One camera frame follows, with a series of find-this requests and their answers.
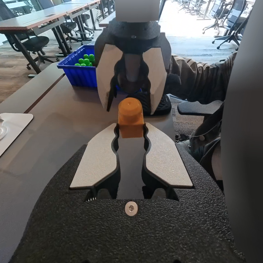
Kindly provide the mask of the black office chair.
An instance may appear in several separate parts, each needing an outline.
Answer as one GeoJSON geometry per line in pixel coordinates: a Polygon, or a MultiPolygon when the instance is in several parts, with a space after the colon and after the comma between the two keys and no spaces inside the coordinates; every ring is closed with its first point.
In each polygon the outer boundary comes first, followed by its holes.
{"type": "Polygon", "coordinates": [[[240,43],[238,41],[238,38],[236,36],[236,31],[241,26],[241,24],[245,21],[244,17],[241,17],[245,6],[246,6],[246,0],[234,0],[233,5],[226,15],[226,18],[223,21],[223,28],[225,29],[224,35],[221,37],[217,37],[214,39],[212,44],[215,43],[215,41],[223,40],[222,43],[220,43],[217,46],[217,49],[219,50],[221,45],[231,41],[234,41],[235,44],[239,47],[240,43]]]}
{"type": "Polygon", "coordinates": [[[224,102],[209,104],[182,102],[177,107],[181,115],[203,116],[203,123],[190,135],[180,135],[179,144],[209,173],[224,192],[221,164],[221,126],[224,102]]]}
{"type": "Polygon", "coordinates": [[[46,36],[36,36],[33,33],[17,32],[14,35],[9,34],[8,31],[1,30],[8,43],[14,51],[22,52],[24,57],[28,60],[27,69],[30,70],[32,66],[36,74],[41,72],[39,64],[45,64],[45,61],[54,63],[50,58],[53,56],[46,56],[43,48],[49,43],[49,38],[46,36]]]}

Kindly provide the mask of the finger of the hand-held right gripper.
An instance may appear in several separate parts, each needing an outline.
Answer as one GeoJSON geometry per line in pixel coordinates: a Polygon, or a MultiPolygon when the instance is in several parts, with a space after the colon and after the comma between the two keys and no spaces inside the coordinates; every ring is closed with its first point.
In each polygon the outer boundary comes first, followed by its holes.
{"type": "Polygon", "coordinates": [[[144,52],[143,61],[149,69],[148,79],[150,81],[150,108],[151,115],[153,115],[163,96],[167,77],[161,48],[151,48],[144,52]]]}
{"type": "Polygon", "coordinates": [[[105,44],[96,67],[97,91],[103,108],[109,112],[114,97],[114,68],[123,52],[115,45],[105,44]]]}

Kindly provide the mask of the wooden office desk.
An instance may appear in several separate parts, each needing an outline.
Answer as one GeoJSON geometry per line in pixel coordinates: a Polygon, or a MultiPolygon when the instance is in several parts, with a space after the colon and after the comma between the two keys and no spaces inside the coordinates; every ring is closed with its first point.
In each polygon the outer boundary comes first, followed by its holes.
{"type": "Polygon", "coordinates": [[[7,16],[8,19],[1,21],[0,30],[8,31],[9,34],[17,32],[33,33],[33,35],[40,35],[48,30],[52,30],[54,36],[59,44],[63,55],[56,55],[58,57],[66,57],[71,54],[71,39],[80,42],[92,41],[92,37],[88,37],[87,31],[93,32],[93,29],[85,28],[81,15],[87,10],[90,11],[90,17],[93,20],[92,9],[97,7],[101,1],[76,1],[66,2],[60,5],[55,5],[40,11],[25,14],[22,16],[12,17],[11,12],[6,4],[1,1],[1,18],[7,16]]]}

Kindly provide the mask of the black textured wrist rest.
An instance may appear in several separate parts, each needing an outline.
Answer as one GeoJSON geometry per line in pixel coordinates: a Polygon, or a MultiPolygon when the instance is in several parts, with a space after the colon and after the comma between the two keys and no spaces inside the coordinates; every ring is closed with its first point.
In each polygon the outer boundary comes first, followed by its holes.
{"type": "Polygon", "coordinates": [[[142,104],[142,109],[143,109],[143,116],[148,117],[148,116],[163,116],[167,115],[171,111],[171,102],[168,97],[168,95],[164,94],[159,102],[158,107],[156,108],[155,112],[153,115],[151,115],[151,108],[150,108],[150,99],[148,98],[148,93],[147,92],[136,92],[134,94],[127,95],[126,98],[136,98],[139,100],[142,104]]]}

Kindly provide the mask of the blue plastic bin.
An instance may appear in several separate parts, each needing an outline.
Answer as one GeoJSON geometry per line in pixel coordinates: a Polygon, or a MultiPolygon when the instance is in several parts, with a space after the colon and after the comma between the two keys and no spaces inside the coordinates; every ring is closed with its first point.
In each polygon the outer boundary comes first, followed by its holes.
{"type": "MultiPolygon", "coordinates": [[[[95,52],[94,45],[82,45],[80,48],[78,48],[77,50],[69,54],[66,58],[64,58],[62,61],[60,61],[57,64],[57,67],[64,71],[72,86],[97,89],[96,67],[74,65],[75,63],[79,63],[78,60],[80,58],[83,59],[84,54],[98,55],[98,52],[95,52]]],[[[117,66],[115,66],[114,68],[115,76],[112,80],[112,83],[114,85],[114,88],[117,91],[119,91],[121,90],[121,88],[119,87],[117,82],[116,67],[117,66]]]]}

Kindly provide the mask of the orange building block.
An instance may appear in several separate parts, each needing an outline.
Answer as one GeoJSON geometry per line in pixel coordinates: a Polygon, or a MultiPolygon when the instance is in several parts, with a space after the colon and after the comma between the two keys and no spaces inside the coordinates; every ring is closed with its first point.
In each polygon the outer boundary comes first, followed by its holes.
{"type": "Polygon", "coordinates": [[[143,137],[143,109],[138,99],[128,97],[119,103],[118,124],[123,139],[143,137]]]}

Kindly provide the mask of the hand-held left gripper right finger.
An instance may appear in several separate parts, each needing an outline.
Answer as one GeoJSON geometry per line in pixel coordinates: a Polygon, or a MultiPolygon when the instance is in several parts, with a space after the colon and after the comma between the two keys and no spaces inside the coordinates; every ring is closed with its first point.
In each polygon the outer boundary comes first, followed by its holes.
{"type": "Polygon", "coordinates": [[[142,180],[151,189],[191,189],[193,183],[175,142],[150,123],[144,124],[142,180]]]}

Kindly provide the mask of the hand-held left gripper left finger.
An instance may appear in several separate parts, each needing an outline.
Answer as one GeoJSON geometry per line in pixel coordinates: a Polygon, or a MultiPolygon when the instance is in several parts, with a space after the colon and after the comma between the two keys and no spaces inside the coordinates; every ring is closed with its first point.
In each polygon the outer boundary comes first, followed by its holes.
{"type": "Polygon", "coordinates": [[[109,179],[113,182],[107,182],[106,188],[114,189],[119,184],[118,138],[119,127],[113,123],[87,143],[70,189],[95,189],[109,179]]]}

